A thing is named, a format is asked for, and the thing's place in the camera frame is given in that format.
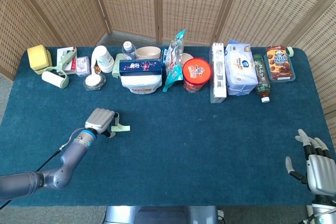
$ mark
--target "blue tablecloth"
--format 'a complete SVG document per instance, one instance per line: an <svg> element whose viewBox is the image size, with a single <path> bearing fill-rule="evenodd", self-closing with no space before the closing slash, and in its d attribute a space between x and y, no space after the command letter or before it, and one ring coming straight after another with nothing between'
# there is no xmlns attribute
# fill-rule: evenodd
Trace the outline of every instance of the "blue tablecloth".
<svg viewBox="0 0 336 224"><path fill-rule="evenodd" d="M56 48L49 50L55 62ZM78 56L92 51L79 47ZM184 51L208 59L208 47ZM210 104L208 84L188 93L182 82L137 95L111 74L99 91L86 91L76 75L60 89L42 81L24 53L0 127L1 175L35 170L97 107L119 112L131 132L98 137L64 190L40 190L12 205L309 204L313 195L287 174L285 157L305 173L299 128L332 144L307 56L294 53L296 80L273 84L267 104L255 92ZM58 156L46 168L59 166Z"/></svg>

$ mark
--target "metal stand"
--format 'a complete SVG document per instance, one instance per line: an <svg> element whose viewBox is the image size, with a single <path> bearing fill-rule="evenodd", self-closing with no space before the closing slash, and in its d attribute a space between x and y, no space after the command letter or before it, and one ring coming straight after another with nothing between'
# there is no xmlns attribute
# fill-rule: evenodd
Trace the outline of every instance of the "metal stand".
<svg viewBox="0 0 336 224"><path fill-rule="evenodd" d="M158 207L157 211L164 211L165 208ZM104 224L134 224L137 213L141 211L152 212L153 207L137 206L109 206L106 209ZM183 211L186 217L186 224L217 224L216 206L184 206L177 208Z"/></svg>

